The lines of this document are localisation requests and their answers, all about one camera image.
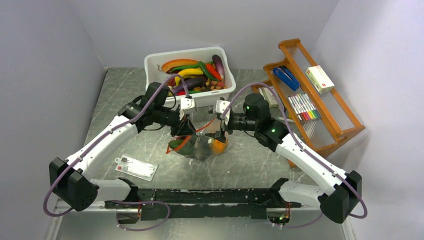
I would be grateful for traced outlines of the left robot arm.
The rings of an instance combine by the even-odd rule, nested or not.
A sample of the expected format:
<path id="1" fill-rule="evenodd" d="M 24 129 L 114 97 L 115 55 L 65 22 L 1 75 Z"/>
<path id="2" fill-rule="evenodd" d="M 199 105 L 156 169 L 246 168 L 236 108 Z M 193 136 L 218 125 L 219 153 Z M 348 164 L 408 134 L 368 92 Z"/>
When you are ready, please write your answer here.
<path id="1" fill-rule="evenodd" d="M 144 95 L 125 104 L 109 125 L 82 149 L 64 160 L 58 157 L 52 160 L 48 166 L 50 188 L 43 201 L 44 212 L 55 216 L 47 209 L 51 194 L 77 212 L 95 202 L 118 202 L 126 208 L 138 204 L 138 187 L 134 183 L 125 178 L 95 179 L 94 170 L 117 148 L 154 123 L 170 127 L 173 137 L 196 133 L 186 107 L 165 106 L 169 92 L 165 83 L 150 83 Z"/>

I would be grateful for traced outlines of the toy green avocado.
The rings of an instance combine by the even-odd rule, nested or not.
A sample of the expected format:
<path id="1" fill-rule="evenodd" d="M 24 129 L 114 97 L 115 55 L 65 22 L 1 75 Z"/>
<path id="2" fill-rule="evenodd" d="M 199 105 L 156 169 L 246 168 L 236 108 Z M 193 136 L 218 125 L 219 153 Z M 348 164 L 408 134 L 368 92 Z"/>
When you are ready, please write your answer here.
<path id="1" fill-rule="evenodd" d="M 193 142 L 185 139 L 175 139 L 168 143 L 169 150 L 180 155 L 189 156 L 194 153 L 195 147 Z"/>

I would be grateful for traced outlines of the clear zip top bag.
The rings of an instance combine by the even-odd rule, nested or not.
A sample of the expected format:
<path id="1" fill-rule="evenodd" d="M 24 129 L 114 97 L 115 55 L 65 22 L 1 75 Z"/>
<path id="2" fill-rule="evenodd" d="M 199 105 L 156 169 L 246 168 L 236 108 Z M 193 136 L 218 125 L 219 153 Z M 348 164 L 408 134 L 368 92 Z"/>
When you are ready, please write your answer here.
<path id="1" fill-rule="evenodd" d="M 198 160 L 198 161 L 202 161 L 202 162 L 204 162 L 204 161 L 206 161 L 206 160 L 208 160 L 212 157 L 218 156 L 218 155 L 212 154 L 212 151 L 209 148 L 208 140 L 211 139 L 211 137 L 205 136 L 206 127 L 208 127 L 210 125 L 210 122 L 208 122 L 203 127 L 197 129 L 196 133 L 193 134 L 193 135 L 176 136 L 176 137 L 174 137 L 173 139 L 170 140 L 170 141 L 177 140 L 177 139 L 183 139 L 183 140 L 186 140 L 186 141 L 191 140 L 194 144 L 194 152 L 191 155 L 181 155 L 181 154 L 178 154 L 174 151 L 170 151 L 168 144 L 167 144 L 167 149 L 166 149 L 165 153 L 166 154 L 175 153 L 175 154 L 183 156 L 187 159 L 193 159 L 193 160 Z M 227 148 L 228 148 L 229 144 L 230 144 L 229 143 L 230 137 L 227 133 L 225 134 L 225 136 L 228 140 L 228 146 L 227 146 Z"/>

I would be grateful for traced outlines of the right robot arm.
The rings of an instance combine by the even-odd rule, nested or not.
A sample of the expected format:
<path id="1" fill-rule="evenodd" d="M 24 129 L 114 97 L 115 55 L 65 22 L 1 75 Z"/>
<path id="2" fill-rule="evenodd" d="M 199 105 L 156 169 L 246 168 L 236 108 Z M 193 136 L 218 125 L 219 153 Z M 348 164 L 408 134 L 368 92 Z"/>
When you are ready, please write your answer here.
<path id="1" fill-rule="evenodd" d="M 226 133 L 253 132 L 258 143 L 293 162 L 316 183 L 313 186 L 283 179 L 270 193 L 275 207 L 287 202 L 318 207 L 329 220 L 342 224 L 363 203 L 362 176 L 355 170 L 346 172 L 333 165 L 307 146 L 284 122 L 272 117 L 269 103 L 259 93 L 245 97 L 241 113 L 234 112 L 230 102 L 222 97 L 211 113 L 221 121 L 212 138 L 223 143 Z"/>

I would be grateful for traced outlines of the toy pineapple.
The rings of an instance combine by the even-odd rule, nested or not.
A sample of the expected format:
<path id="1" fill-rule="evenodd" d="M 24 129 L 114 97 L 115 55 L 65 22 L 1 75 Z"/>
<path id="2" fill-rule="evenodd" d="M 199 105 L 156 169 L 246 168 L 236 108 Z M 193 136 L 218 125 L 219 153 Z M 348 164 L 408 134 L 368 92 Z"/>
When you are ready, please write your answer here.
<path id="1" fill-rule="evenodd" d="M 213 155 L 220 155 L 226 151 L 228 147 L 228 140 L 221 142 L 217 139 L 210 138 L 208 140 L 208 144 Z"/>

